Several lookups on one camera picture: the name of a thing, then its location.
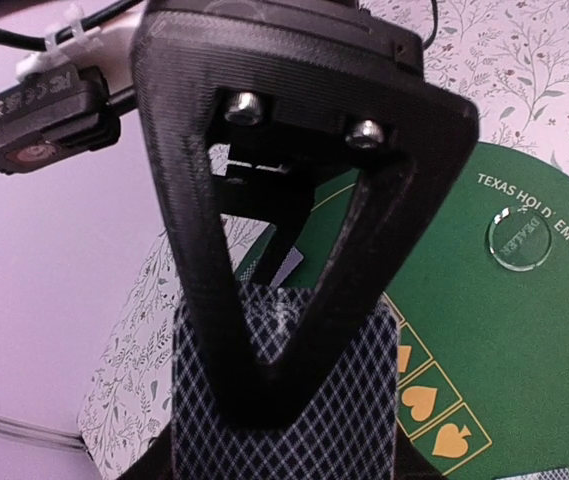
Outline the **dealt blue card pair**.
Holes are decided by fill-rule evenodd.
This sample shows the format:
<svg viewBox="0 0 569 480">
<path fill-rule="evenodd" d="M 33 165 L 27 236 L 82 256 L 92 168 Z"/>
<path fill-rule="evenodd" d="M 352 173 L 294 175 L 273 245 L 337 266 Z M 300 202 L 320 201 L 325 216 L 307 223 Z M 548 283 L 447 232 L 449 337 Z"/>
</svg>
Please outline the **dealt blue card pair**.
<svg viewBox="0 0 569 480">
<path fill-rule="evenodd" d="M 556 467 L 495 477 L 495 480 L 569 480 L 568 467 Z"/>
</svg>

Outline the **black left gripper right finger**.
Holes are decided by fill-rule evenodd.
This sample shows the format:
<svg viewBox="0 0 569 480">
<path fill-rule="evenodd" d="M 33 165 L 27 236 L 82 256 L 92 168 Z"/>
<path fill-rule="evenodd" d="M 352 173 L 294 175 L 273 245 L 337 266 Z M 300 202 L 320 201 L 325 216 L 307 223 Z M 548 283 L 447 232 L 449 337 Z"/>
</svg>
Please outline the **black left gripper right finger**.
<svg viewBox="0 0 569 480">
<path fill-rule="evenodd" d="M 417 450 L 399 429 L 396 434 L 395 480 L 444 480 L 444 476 Z"/>
</svg>

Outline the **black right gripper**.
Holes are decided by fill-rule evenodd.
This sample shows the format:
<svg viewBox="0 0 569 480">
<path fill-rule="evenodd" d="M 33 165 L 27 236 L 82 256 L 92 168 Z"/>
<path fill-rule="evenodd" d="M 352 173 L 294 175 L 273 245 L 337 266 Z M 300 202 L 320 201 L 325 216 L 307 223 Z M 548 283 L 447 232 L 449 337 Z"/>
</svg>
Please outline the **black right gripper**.
<svg viewBox="0 0 569 480">
<path fill-rule="evenodd" d="M 311 397 L 440 209 L 479 136 L 467 98 L 424 78 L 419 35 L 354 1 L 151 1 L 131 69 L 146 149 L 207 378 L 223 418 L 300 380 Z M 212 175 L 209 148 L 235 164 Z M 274 225 L 251 280 L 270 283 L 316 189 L 360 171 L 303 316 L 260 362 L 222 213 Z"/>
</svg>

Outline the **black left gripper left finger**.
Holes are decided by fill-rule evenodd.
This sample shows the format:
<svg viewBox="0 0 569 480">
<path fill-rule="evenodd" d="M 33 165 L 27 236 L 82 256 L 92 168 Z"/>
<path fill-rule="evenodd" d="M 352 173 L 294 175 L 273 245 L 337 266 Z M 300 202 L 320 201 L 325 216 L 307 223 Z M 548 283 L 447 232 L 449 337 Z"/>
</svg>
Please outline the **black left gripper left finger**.
<svg viewBox="0 0 569 480">
<path fill-rule="evenodd" d="M 123 473 L 123 480 L 171 479 L 171 426 L 167 425 L 147 451 Z"/>
</svg>

